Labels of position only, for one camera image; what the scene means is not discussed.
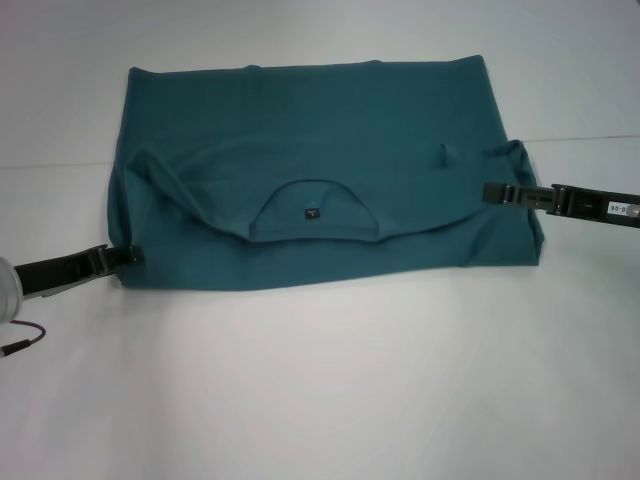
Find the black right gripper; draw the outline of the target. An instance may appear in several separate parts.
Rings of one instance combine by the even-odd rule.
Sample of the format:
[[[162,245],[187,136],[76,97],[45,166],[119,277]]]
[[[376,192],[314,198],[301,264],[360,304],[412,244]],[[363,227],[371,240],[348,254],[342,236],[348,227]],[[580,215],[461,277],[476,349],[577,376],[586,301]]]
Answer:
[[[482,200],[493,205],[551,209],[550,215],[583,221],[639,220],[638,195],[560,184],[553,184],[552,188],[554,190],[487,182],[483,187]]]

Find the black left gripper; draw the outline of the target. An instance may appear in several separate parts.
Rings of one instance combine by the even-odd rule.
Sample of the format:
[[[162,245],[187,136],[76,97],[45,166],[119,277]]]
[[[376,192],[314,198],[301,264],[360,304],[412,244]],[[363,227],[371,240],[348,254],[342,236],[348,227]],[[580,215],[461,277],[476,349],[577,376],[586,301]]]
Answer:
[[[141,248],[101,245],[39,262],[15,266],[25,299],[48,297],[106,274],[119,274],[144,261]]]

